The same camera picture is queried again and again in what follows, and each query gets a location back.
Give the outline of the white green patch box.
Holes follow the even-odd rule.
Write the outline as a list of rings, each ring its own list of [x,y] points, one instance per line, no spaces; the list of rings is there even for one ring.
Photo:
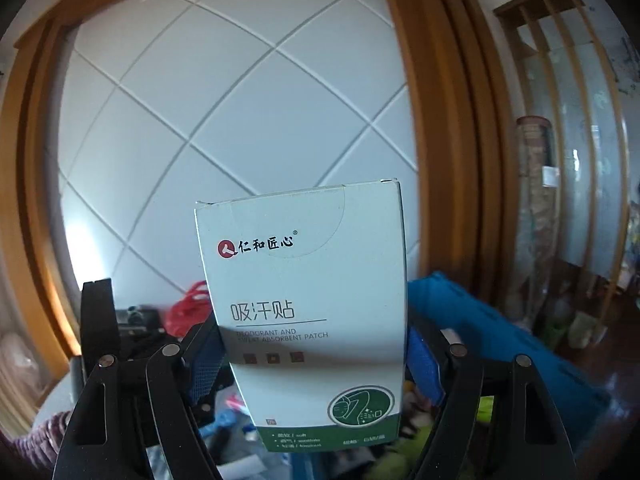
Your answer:
[[[204,203],[194,216],[224,350],[265,447],[395,440],[408,324],[398,181]]]

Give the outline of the dark gift box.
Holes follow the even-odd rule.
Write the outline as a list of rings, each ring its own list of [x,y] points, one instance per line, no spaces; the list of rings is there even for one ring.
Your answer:
[[[132,306],[115,311],[118,331],[134,336],[163,333],[165,327],[160,311],[148,306]]]

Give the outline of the red bear hard case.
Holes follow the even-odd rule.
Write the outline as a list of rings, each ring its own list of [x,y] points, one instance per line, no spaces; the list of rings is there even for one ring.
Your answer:
[[[206,281],[196,282],[181,300],[166,311],[164,329],[170,336],[182,338],[194,325],[204,323],[212,311]]]

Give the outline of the blue plastic storage crate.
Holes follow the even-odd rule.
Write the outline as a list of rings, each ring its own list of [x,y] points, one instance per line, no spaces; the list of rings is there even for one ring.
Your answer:
[[[611,396],[604,389],[591,385],[576,366],[444,274],[436,272],[410,282],[408,307],[411,314],[429,318],[440,330],[454,330],[474,356],[495,361],[510,361],[521,353],[530,356],[574,453],[582,452],[610,406]]]

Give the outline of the rolled patterned fabric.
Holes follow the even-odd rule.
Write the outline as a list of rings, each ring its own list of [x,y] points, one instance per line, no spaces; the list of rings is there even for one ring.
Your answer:
[[[558,248],[560,168],[549,119],[516,120],[520,211],[515,277],[522,294],[522,321],[532,325],[548,296]]]

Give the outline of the wooden slat partition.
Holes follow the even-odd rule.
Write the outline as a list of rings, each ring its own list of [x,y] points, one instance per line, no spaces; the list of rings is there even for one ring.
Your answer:
[[[542,299],[605,318],[622,274],[629,151],[617,80],[584,0],[512,0],[495,16],[523,92],[523,129],[538,127],[551,200]]]

